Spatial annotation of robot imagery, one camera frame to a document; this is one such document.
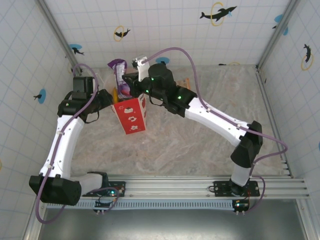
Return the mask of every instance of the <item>metal rail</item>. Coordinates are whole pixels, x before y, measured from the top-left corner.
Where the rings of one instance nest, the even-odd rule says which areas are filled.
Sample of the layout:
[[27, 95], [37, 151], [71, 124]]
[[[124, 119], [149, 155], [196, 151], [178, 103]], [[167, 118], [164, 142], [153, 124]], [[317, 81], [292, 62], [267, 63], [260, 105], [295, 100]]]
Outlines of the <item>metal rail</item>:
[[[207, 209], [233, 211], [232, 200], [237, 197], [215, 197], [208, 191], [213, 181], [226, 181], [229, 176], [132, 176], [132, 175], [110, 175], [110, 181], [126, 182], [126, 197], [121, 197], [114, 210], [137, 210], [137, 209]], [[303, 179], [264, 177], [266, 182], [266, 199], [297, 199], [305, 203], [309, 199], [309, 193]], [[257, 179], [260, 191], [263, 183]], [[106, 210], [95, 207], [97, 197], [83, 197], [76, 206], [67, 206], [66, 209]], [[101, 200], [108, 203], [110, 198]], [[44, 216], [46, 209], [60, 209], [58, 204], [41, 205], [41, 215]], [[303, 223], [308, 235], [312, 236], [309, 229], [310, 216], [304, 212]], [[37, 239], [41, 224], [32, 210], [30, 221], [24, 240]]]
[[71, 51], [69, 44], [61, 32], [54, 16], [52, 15], [47, 3], [45, 0], [35, 0], [36, 4], [38, 5], [40, 11], [42, 12], [43, 17], [46, 19], [47, 23], [49, 24], [51, 30], [53, 31], [54, 35], [56, 36], [58, 42], [60, 43], [61, 47], [63, 48], [63, 51], [68, 58], [71, 66], [75, 66], [78, 62], [74, 55], [74, 53]]
[[301, 216], [302, 224], [304, 226], [306, 239], [319, 240], [320, 236], [317, 234], [317, 231], [315, 230], [315, 226], [313, 224], [313, 220], [311, 219], [311, 215], [306, 200], [297, 199], [296, 204]]
[[[282, 140], [280, 132], [279, 132], [279, 129], [277, 127], [276, 118], [275, 118], [275, 115], [273, 113], [273, 110], [272, 110], [272, 107], [271, 107], [271, 104], [270, 104], [270, 101], [269, 101], [269, 98], [268, 98], [268, 95], [267, 95], [267, 91], [266, 91], [266, 88], [265, 88], [265, 85], [264, 85], [264, 82], [263, 82], [263, 79], [262, 79], [262, 76], [261, 76], [261, 71], [257, 71], [255, 73], [255, 76], [256, 76], [256, 79], [257, 79], [258, 84], [259, 84], [260, 92], [262, 94], [262, 99], [263, 99], [263, 102], [264, 102], [264, 105], [265, 105], [265, 108], [266, 108], [266, 112], [268, 114], [268, 118], [269, 118], [269, 121], [270, 121], [270, 124], [271, 124], [273, 135], [277, 139]], [[277, 148], [278, 148], [279, 152], [283, 150], [283, 147], [279, 143], [276, 143], [276, 145], [277, 145]], [[281, 164], [282, 164], [283, 174], [288, 176], [288, 177], [293, 178], [293, 174], [292, 174], [290, 165], [288, 163], [288, 157], [287, 157], [286, 153], [281, 154]]]
[[266, 46], [262, 57], [258, 63], [258, 67], [260, 69], [263, 68], [263, 66], [266, 64], [268, 58], [270, 57], [272, 51], [275, 49], [275, 46], [277, 42], [279, 41], [280, 37], [284, 33], [286, 27], [288, 26], [289, 20], [291, 19], [293, 13], [295, 12], [297, 6], [301, 0], [291, 0], [284, 11], [283, 17], [279, 24], [276, 26], [275, 32], [271, 37], [271, 40], [269, 41], [268, 45]]

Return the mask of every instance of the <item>grid tile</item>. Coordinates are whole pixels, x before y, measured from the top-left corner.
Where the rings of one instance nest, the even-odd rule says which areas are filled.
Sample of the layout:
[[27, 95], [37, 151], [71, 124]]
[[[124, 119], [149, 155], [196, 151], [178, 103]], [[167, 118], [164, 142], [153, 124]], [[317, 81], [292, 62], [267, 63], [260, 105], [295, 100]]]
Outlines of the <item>grid tile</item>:
[[[266, 90], [270, 102], [276, 104], [273, 110], [284, 114], [275, 118], [282, 123], [280, 131], [289, 145], [289, 164], [295, 177], [305, 178], [311, 192], [310, 212], [314, 213], [312, 219], [317, 229], [320, 229], [320, 55], [316, 44], [320, 41], [319, 5], [317, 0], [307, 0], [298, 6], [288, 24], [288, 34], [280, 38], [265, 66], [269, 75]], [[307, 64], [305, 44], [310, 46], [312, 54]], [[284, 65], [275, 64], [275, 59], [287, 61], [289, 70], [285, 75]], [[278, 106], [279, 99], [285, 98], [279, 90], [282, 84], [290, 100], [287, 105]]]
[[[214, 15], [221, 8], [236, 6], [219, 26], [213, 25], [220, 24], [222, 19], [213, 19], [213, 24], [208, 18], [200, 19], [202, 12], [211, 14], [213, 2], [208, 0], [81, 0], [78, 4], [74, 0], [48, 0], [47, 4], [67, 41], [82, 46], [84, 56], [76, 54], [78, 61], [99, 68], [113, 58], [131, 62], [141, 53], [150, 56], [167, 47], [184, 48], [199, 64], [257, 64], [275, 31], [275, 18], [284, 12], [288, 2], [228, 0], [212, 10]], [[105, 30], [100, 33], [96, 28]], [[123, 38], [115, 37], [119, 42], [114, 40], [115, 30], [120, 33], [127, 29], [130, 31]], [[220, 52], [207, 58], [208, 49]], [[164, 56], [171, 59], [172, 65], [188, 64], [182, 54]]]
[[[51, 96], [59, 84], [50, 105], [56, 113], [71, 75], [34, 0], [0, 1], [0, 32], [0, 239], [21, 239], [35, 199], [29, 178], [39, 173], [57, 124], [57, 115], [47, 114]], [[43, 87], [48, 97], [39, 104], [33, 96]]]

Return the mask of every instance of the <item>black dolphin decal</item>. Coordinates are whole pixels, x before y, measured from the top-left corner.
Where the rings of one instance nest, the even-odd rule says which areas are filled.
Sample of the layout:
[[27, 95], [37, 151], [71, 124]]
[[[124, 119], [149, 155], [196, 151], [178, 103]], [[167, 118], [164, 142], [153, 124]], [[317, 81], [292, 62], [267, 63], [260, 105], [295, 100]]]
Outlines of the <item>black dolphin decal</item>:
[[306, 44], [303, 47], [304, 49], [306, 49], [306, 59], [305, 59], [305, 63], [307, 63], [311, 57], [311, 48], [310, 46], [307, 46]]
[[33, 96], [33, 97], [34, 97], [34, 100], [40, 99], [42, 97], [42, 94], [38, 94], [37, 96]]
[[115, 32], [114, 34], [117, 35], [120, 38], [123, 38], [123, 37], [127, 36], [129, 31], [130, 31], [130, 29], [127, 28], [126, 31], [123, 33], [123, 36], [122, 36], [122, 31], [121, 32]]
[[237, 7], [237, 6], [233, 6], [233, 7], [227, 8], [227, 9], [220, 8], [220, 9], [218, 10], [219, 13], [214, 14], [214, 15], [212, 15], [212, 16], [211, 16], [211, 15], [205, 15], [204, 12], [201, 12], [201, 17], [200, 17], [200, 18], [201, 18], [201, 19], [202, 19], [202, 18], [215, 19], [215, 21], [217, 22], [217, 21], [219, 21], [220, 18], [223, 18], [223, 17], [227, 16], [229, 13], [231, 13], [233, 10], [235, 10], [236, 7]]
[[73, 47], [73, 48], [72, 48], [72, 50], [73, 50], [74, 54], [81, 54], [81, 55], [85, 55], [85, 53], [84, 53], [84, 52], [79, 52], [78, 48], [76, 48], [76, 47]]

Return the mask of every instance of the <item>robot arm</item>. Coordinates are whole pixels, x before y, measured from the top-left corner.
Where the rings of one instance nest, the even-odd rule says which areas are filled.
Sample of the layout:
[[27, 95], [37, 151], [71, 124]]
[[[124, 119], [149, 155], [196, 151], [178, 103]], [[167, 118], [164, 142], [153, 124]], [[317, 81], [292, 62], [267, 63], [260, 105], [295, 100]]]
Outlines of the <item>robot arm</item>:
[[143, 63], [146, 59], [147, 57], [141, 57], [133, 60], [132, 65], [138, 69], [138, 73], [122, 76], [130, 87], [130, 95], [138, 97], [145, 93], [149, 95], [150, 101], [151, 97], [156, 98], [162, 101], [161, 106], [169, 112], [205, 125], [235, 146], [230, 156], [235, 163], [230, 179], [230, 188], [235, 195], [241, 195], [244, 191], [243, 187], [250, 178], [250, 170], [263, 144], [263, 139], [261, 136], [240, 129], [240, 127], [262, 133], [261, 124], [256, 121], [250, 124], [240, 121], [204, 102], [208, 109], [231, 120], [235, 126], [210, 113], [204, 108], [195, 92], [176, 85], [173, 74], [167, 69], [165, 63], [149, 66], [148, 62]]
[[[167, 69], [165, 64], [158, 63], [152, 66], [149, 66], [149, 63], [142, 64], [145, 59], [146, 57], [136, 58], [133, 62], [133, 66], [138, 68], [137, 73], [129, 73], [122, 76], [130, 87], [130, 95], [138, 97], [145, 93], [149, 95], [150, 100], [151, 97], [156, 98], [162, 101], [162, 106], [169, 112], [205, 125], [235, 146], [235, 150], [230, 156], [235, 165], [229, 181], [229, 188], [235, 195], [241, 196], [244, 193], [244, 186], [249, 181], [252, 163], [263, 142], [260, 136], [239, 129], [239, 126], [261, 133], [261, 125], [256, 121], [248, 124], [237, 120], [205, 103], [211, 110], [220, 113], [236, 123], [237, 126], [208, 112], [203, 108], [195, 92], [176, 85], [172, 72]], [[100, 90], [89, 107], [72, 120], [64, 133], [60, 132], [65, 123], [88, 102], [92, 93], [92, 77], [74, 77], [73, 91], [69, 96], [67, 95], [58, 107], [59, 118], [51, 150], [39, 175], [31, 176], [29, 180], [30, 187], [38, 194], [44, 176], [48, 168], [51, 168], [40, 198], [44, 203], [75, 205], [82, 195], [95, 189], [109, 187], [106, 173], [88, 172], [83, 177], [71, 179], [70, 171], [75, 146], [88, 114], [99, 113], [99, 110], [110, 106], [112, 104], [112, 96], [105, 89]], [[63, 134], [63, 136], [57, 149], [55, 161], [50, 166], [50, 160], [59, 134]]]

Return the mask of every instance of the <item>red and white box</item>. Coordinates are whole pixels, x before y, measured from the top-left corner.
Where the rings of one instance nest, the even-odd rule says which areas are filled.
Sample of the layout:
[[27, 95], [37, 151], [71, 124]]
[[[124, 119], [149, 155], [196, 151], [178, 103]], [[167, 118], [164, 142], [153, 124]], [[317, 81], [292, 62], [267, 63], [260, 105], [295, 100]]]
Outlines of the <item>red and white box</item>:
[[115, 103], [113, 106], [125, 134], [133, 134], [146, 130], [146, 96]]

